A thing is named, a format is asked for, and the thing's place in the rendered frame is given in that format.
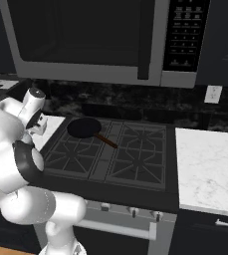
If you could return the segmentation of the microwave door with dark window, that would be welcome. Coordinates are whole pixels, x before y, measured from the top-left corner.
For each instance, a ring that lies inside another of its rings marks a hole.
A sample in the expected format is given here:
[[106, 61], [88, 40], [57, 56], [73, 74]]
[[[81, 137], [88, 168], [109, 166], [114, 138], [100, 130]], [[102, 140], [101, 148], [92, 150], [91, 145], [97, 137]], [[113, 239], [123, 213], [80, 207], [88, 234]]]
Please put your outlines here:
[[21, 78], [160, 84], [169, 0], [155, 0], [149, 78], [137, 78], [141, 0], [0, 0]]

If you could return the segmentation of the dark base cupboard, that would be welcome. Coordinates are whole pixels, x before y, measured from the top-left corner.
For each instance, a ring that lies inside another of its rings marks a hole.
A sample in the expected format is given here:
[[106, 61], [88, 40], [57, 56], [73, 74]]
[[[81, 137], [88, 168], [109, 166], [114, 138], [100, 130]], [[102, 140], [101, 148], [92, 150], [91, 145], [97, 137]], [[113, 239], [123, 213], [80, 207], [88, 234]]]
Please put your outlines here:
[[7, 221], [0, 211], [0, 246], [39, 254], [41, 246], [33, 225], [18, 225]]

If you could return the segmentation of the black stove with hob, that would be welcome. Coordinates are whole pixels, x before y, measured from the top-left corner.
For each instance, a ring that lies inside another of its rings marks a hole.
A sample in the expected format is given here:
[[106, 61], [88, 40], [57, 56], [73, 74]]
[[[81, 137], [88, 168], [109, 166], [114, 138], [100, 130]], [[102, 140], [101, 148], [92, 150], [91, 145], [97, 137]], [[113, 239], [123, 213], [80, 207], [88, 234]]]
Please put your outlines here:
[[[175, 129], [101, 119], [102, 135], [117, 144], [113, 148], [95, 137], [70, 136], [72, 120], [50, 117], [45, 133], [33, 136], [45, 159], [45, 177], [36, 185], [83, 197], [87, 213], [101, 211], [103, 202], [112, 206], [103, 212], [116, 216], [131, 216], [127, 209], [138, 208], [138, 219], [157, 224], [147, 255], [168, 255], [179, 209]], [[163, 218], [156, 222], [152, 211]]]

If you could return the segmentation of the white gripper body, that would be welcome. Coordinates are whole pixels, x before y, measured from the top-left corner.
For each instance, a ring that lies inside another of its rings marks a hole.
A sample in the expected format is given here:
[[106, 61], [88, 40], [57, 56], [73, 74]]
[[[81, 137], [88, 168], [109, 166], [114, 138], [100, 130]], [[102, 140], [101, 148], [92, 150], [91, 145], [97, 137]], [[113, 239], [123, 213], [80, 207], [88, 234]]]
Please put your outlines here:
[[37, 134], [37, 135], [43, 135], [47, 127], [47, 121], [46, 120], [40, 120], [38, 123], [36, 123], [33, 127], [29, 129], [29, 134]]

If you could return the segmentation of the white wall outlet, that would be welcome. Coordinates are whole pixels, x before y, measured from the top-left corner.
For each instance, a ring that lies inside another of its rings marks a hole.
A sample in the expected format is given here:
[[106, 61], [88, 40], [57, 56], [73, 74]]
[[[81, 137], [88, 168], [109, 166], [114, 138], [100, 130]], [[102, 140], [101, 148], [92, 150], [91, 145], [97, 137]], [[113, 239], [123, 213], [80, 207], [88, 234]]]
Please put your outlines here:
[[220, 101], [222, 86], [209, 85], [206, 90], [204, 102], [206, 104], [218, 104]]

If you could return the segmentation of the dark drawer front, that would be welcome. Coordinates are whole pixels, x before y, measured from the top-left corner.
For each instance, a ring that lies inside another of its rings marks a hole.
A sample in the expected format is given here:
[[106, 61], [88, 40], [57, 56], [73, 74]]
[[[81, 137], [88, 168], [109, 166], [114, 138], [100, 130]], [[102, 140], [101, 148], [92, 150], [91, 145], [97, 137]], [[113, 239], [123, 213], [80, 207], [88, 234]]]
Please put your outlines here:
[[168, 255], [228, 255], [228, 216], [180, 209]]

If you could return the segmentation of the silver microwave oven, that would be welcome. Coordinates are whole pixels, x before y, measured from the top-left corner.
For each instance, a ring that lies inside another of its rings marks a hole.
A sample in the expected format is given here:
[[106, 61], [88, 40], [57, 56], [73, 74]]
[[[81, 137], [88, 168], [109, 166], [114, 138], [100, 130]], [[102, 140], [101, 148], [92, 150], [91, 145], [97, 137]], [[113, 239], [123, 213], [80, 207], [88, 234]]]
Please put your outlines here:
[[209, 4], [210, 0], [169, 0], [159, 87], [194, 86]]

